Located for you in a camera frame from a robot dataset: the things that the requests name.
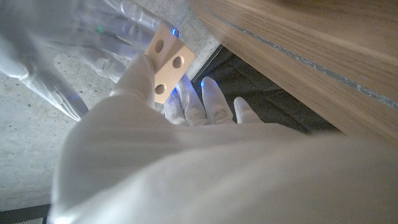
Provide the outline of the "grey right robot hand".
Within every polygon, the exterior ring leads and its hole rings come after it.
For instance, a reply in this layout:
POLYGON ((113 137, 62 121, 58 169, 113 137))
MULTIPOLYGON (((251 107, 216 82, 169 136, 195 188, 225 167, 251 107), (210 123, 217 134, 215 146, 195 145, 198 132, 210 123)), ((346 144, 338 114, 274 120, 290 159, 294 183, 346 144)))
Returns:
POLYGON ((116 82, 125 59, 147 48, 159 26, 179 30, 130 0, 1 2, 1 71, 74 120, 88 108, 55 68, 65 54, 116 82))

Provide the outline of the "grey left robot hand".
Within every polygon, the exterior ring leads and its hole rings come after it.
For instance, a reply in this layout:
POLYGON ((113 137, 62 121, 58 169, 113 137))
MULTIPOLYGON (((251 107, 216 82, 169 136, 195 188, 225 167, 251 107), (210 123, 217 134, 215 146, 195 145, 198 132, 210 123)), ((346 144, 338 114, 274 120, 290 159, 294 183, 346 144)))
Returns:
POLYGON ((187 77, 165 111, 143 54, 67 136, 52 223, 396 223, 397 148, 308 136, 230 110, 211 78, 187 77))

